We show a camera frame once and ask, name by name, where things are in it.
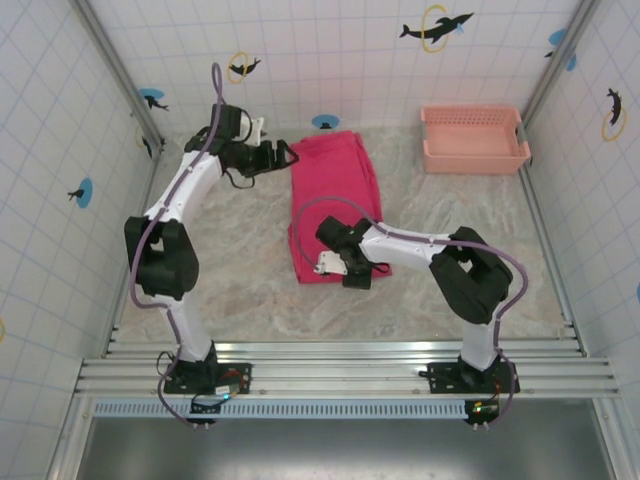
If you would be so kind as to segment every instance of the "plastic basket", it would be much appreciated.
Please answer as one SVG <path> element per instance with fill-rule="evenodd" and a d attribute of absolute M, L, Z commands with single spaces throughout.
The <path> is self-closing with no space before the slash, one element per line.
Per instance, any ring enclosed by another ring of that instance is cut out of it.
<path fill-rule="evenodd" d="M 514 174 L 531 157 L 514 107 L 423 107 L 420 117 L 427 173 Z"/>

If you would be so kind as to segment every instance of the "pink cloth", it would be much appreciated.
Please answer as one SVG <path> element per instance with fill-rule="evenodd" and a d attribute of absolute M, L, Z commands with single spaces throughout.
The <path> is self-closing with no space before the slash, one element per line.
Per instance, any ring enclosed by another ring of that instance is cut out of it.
<path fill-rule="evenodd" d="M 382 221 L 378 180 L 367 155 L 362 138 L 353 132 L 339 132 L 308 137 L 292 146 L 300 160 L 291 166 L 291 220 L 299 209 L 314 198 L 328 195 L 347 198 Z M 342 223 L 354 225 L 362 215 L 340 202 L 320 202 L 307 208 L 300 218 L 298 235 L 302 248 L 316 262 L 320 252 L 328 250 L 316 240 L 318 226 L 332 215 Z M 341 282 L 342 275 L 318 275 L 303 258 L 293 240 L 293 226 L 289 226 L 289 247 L 293 267 L 300 283 Z M 376 270 L 374 277 L 391 275 Z"/>

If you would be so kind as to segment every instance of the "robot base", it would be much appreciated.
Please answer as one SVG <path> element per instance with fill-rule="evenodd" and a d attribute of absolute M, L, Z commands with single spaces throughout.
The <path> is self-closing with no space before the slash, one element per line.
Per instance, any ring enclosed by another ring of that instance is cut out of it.
<path fill-rule="evenodd" d="M 511 371 L 509 366 L 496 357 L 491 366 L 481 372 L 458 357 L 457 362 L 433 362 L 427 364 L 427 370 L 419 375 L 428 379 L 432 394 L 437 393 L 471 393 L 495 394 L 496 384 L 500 392 L 511 389 Z M 520 392 L 520 382 L 516 371 L 515 392 Z"/>
<path fill-rule="evenodd" d="M 200 362 L 178 360 L 176 368 L 164 384 L 166 394 L 214 394 L 216 387 L 240 385 L 239 394 L 249 393 L 250 363 L 218 363 L 213 342 L 207 357 Z"/>

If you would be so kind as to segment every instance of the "floor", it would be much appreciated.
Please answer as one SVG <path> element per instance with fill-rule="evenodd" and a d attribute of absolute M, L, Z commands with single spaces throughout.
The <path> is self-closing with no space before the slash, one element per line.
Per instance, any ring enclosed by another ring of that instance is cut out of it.
<path fill-rule="evenodd" d="M 80 479 L 605 480 L 614 478 L 591 402 L 515 402 L 504 423 L 461 420 L 98 418 Z"/>
<path fill-rule="evenodd" d="M 318 131 L 269 132 L 294 143 Z M 503 321 L 507 338 L 557 337 L 562 316 L 518 176 L 427 175 L 418 128 L 361 131 L 378 175 L 385 222 L 418 232 L 478 231 L 487 243 L 525 265 L 530 288 Z M 188 137 L 170 142 L 158 167 L 151 198 L 175 173 Z M 290 222 L 290 173 L 257 177 L 251 190 L 226 179 L 206 197 L 189 232 L 200 261 L 194 290 L 208 332 L 216 341 L 425 340 L 462 335 L 429 274 L 394 267 L 370 291 L 340 285 L 299 285 L 286 230 Z M 519 287 L 514 280 L 512 292 Z M 157 311 L 136 309 L 129 299 L 120 323 L 124 342 L 169 341 Z"/>

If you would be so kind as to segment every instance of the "marble floor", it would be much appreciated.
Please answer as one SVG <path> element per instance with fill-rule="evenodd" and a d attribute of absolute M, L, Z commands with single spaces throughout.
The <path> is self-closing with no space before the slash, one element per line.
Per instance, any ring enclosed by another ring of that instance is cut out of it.
<path fill-rule="evenodd" d="M 270 131 L 269 138 L 294 143 L 318 133 Z M 504 318 L 502 336 L 556 337 L 562 316 L 519 178 L 427 175 L 418 128 L 360 133 L 378 174 L 385 222 L 419 232 L 454 232 L 461 225 L 477 230 L 523 263 L 530 277 L 528 293 Z M 186 140 L 169 143 L 151 198 L 171 180 Z M 299 285 L 286 240 L 290 182 L 288 170 L 257 177 L 251 190 L 236 190 L 223 179 L 189 232 L 200 261 L 194 293 L 216 341 L 461 337 L 463 321 L 424 272 L 396 266 L 393 276 L 374 281 L 369 291 Z M 512 292 L 520 285 L 514 273 Z M 138 310 L 127 299 L 120 341 L 170 339 L 158 311 Z"/>

